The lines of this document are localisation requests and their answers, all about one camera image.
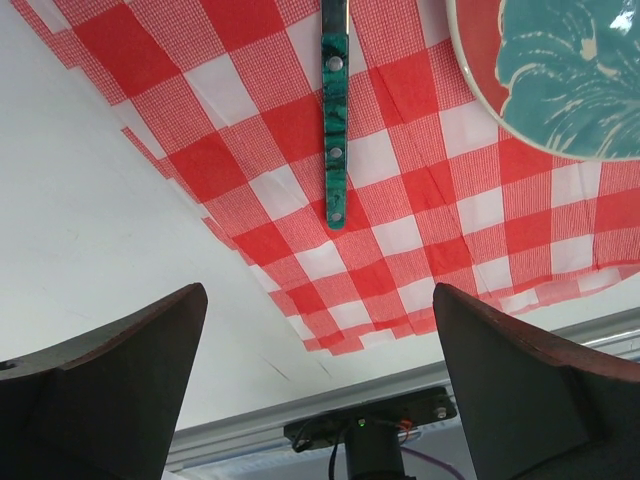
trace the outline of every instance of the ceramic plate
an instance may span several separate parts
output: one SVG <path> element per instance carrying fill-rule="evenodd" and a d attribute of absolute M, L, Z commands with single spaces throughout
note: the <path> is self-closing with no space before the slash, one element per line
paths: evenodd
<path fill-rule="evenodd" d="M 640 158 L 640 0 L 447 0 L 458 62 L 511 133 L 580 160 Z"/>

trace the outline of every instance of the black cylinder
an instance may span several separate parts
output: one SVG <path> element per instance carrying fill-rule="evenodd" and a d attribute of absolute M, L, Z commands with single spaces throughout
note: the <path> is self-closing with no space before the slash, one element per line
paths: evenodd
<path fill-rule="evenodd" d="M 392 424 L 361 421 L 344 439 L 349 480 L 404 479 L 398 430 Z"/>

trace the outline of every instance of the white table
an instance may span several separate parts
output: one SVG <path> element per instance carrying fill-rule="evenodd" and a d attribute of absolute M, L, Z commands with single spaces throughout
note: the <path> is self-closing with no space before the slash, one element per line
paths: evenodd
<path fill-rule="evenodd" d="M 0 3 L 0 360 L 190 282 L 210 306 L 178 428 L 442 360 L 435 334 L 307 353 L 237 253 L 120 133 L 102 98 Z M 640 278 L 523 316 L 547 329 L 640 305 Z"/>

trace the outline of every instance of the marbled green handle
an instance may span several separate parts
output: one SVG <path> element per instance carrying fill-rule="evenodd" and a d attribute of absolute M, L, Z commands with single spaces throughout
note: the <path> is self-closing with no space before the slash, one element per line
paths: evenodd
<path fill-rule="evenodd" d="M 327 223 L 332 230 L 344 227 L 347 213 L 348 51 L 349 36 L 346 33 L 325 33 L 322 35 Z M 338 70 L 335 70 L 334 57 L 342 60 L 342 67 Z M 332 58 L 334 58 L 333 69 L 330 68 Z"/>

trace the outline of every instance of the red and white checkered cloth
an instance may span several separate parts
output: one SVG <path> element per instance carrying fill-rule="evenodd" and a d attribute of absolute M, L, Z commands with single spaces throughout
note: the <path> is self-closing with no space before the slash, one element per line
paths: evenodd
<path fill-rule="evenodd" d="M 507 312 L 640 270 L 640 163 L 498 128 L 444 0 L 351 0 L 347 227 L 324 220 L 318 0 L 14 0 L 237 248 L 309 350 L 435 329 L 436 282 Z"/>

